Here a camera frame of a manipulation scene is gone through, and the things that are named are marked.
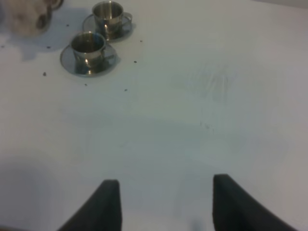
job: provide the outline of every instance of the white tablecloth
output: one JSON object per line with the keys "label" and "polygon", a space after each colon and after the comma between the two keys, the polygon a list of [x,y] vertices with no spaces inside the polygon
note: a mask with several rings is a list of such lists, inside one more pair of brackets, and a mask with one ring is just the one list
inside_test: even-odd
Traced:
{"label": "white tablecloth", "polygon": [[123,231],[213,231],[212,178],[228,173],[307,230],[308,11],[118,1],[135,26],[103,77],[59,62],[95,0],[67,0],[41,37],[0,35],[0,224],[54,231],[118,179]]}

